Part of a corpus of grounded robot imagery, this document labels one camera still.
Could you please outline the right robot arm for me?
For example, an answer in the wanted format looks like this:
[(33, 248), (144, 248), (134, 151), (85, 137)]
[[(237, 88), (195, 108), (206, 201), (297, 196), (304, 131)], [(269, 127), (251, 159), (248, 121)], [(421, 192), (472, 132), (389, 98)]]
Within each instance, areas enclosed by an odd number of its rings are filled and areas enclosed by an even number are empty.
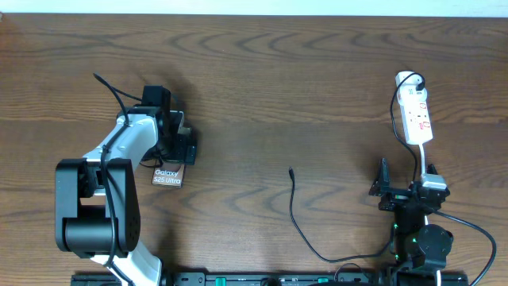
[(445, 268), (453, 235), (426, 219), (441, 208), (450, 191), (432, 164), (420, 180), (397, 188), (391, 186), (388, 163), (383, 158), (369, 195), (380, 198), (381, 211), (394, 214), (394, 254), (399, 265), (429, 275)]

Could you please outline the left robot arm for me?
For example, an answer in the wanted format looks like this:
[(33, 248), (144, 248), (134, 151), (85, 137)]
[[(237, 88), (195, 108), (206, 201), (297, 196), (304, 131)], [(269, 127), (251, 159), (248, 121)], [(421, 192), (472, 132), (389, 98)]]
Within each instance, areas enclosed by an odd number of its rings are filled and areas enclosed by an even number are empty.
[(187, 164), (195, 148), (184, 114), (134, 106), (117, 117), (104, 141), (78, 159), (56, 166), (55, 240), (58, 248), (90, 259), (105, 273), (75, 274), (72, 285), (172, 285), (174, 277), (140, 240), (140, 208), (134, 172), (148, 156), (176, 141), (171, 159)]

